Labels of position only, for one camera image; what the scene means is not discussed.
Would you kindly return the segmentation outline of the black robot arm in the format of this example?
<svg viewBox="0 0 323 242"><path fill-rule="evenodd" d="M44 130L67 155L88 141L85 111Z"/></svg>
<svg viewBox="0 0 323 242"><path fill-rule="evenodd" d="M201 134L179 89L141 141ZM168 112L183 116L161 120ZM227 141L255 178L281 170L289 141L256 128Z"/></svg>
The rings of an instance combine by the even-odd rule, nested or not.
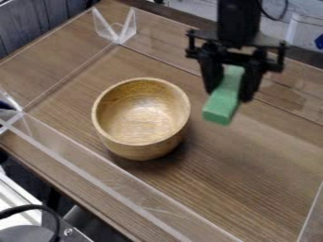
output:
<svg viewBox="0 0 323 242"><path fill-rule="evenodd" d="M189 29L185 57L196 60L207 93L217 89L224 65L241 68L239 101L249 102L267 72L281 73L287 43L260 32L261 0L219 0L215 30Z"/></svg>

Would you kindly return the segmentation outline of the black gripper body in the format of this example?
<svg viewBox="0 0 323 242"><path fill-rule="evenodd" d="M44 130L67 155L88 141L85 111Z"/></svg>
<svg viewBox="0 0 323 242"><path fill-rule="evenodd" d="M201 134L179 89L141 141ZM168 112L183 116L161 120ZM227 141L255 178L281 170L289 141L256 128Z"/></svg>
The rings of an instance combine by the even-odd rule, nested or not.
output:
<svg viewBox="0 0 323 242"><path fill-rule="evenodd" d="M185 57L197 62L244 66L257 61L268 72L281 72L285 67L288 45L257 32L244 43L223 41L216 31L189 29L185 33Z"/></svg>

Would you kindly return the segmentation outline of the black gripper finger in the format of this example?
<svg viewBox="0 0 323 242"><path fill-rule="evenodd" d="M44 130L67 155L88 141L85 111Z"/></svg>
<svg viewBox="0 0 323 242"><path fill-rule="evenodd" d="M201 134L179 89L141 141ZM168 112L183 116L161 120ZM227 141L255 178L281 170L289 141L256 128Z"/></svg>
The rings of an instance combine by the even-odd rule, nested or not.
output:
<svg viewBox="0 0 323 242"><path fill-rule="evenodd" d="M244 66L240 85L240 101L249 102L259 90L263 75L265 73L264 65L259 60L249 60Z"/></svg>
<svg viewBox="0 0 323 242"><path fill-rule="evenodd" d="M217 52L204 46L197 55L200 74L207 94L209 95L219 87L223 78L223 66L219 62Z"/></svg>

